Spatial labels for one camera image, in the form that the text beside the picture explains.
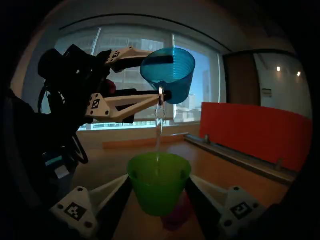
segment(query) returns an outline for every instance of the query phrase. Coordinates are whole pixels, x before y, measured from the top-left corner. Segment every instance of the table surface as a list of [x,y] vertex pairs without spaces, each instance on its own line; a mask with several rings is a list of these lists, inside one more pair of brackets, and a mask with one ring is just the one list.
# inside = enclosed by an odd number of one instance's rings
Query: table surface
[[[265,207],[278,203],[288,187],[236,166],[185,141],[162,144],[160,150],[180,155],[190,162],[192,174],[221,188],[239,185]],[[72,186],[92,190],[126,174],[128,161],[140,153],[152,152],[154,146],[124,149],[86,149],[88,164],[80,164]],[[166,230],[160,217],[145,214],[132,191],[122,213],[114,239],[204,239],[193,211],[177,230]]]

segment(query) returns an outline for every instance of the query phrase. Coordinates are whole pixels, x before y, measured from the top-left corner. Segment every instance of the orange partition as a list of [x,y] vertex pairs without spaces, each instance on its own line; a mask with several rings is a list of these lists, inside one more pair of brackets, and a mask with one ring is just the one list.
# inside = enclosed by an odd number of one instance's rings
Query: orange partition
[[309,153],[312,121],[299,114],[253,105],[202,103],[200,137],[299,171]]

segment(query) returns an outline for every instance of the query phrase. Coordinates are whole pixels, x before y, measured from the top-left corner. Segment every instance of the white wall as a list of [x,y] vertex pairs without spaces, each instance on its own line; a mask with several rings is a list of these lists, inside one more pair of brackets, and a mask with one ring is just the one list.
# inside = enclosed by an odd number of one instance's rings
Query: white wall
[[[274,53],[260,55],[264,64],[261,58],[254,54],[260,82],[261,106],[295,112],[312,119],[308,83],[300,62]],[[298,70],[301,71],[300,76],[297,76]],[[262,94],[263,88],[271,89],[271,98]]]

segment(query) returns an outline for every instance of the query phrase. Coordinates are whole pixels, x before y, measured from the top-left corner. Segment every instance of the measuring cup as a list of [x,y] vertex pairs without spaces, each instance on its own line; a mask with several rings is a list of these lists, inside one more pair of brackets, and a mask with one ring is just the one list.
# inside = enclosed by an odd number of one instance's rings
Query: measuring cup
[[175,154],[149,152],[132,158],[127,171],[142,210],[153,216],[172,212],[191,172],[187,160]]
[[194,57],[181,48],[163,48],[149,54],[141,63],[141,76],[158,90],[171,91],[167,102],[178,104],[189,95],[194,67]]

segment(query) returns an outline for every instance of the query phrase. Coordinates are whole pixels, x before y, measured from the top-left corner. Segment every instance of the sky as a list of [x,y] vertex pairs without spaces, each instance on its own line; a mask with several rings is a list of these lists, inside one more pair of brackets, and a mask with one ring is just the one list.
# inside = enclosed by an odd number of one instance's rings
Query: sky
[[193,71],[193,78],[192,83],[190,87],[189,94],[195,94],[196,95],[196,107],[201,107],[201,102],[203,101],[203,72],[206,70],[210,70],[210,61],[209,58],[203,54],[200,54],[198,52],[192,51],[187,48],[183,48],[181,46],[175,45],[177,48],[182,48],[189,53],[192,54],[196,61],[196,66]]

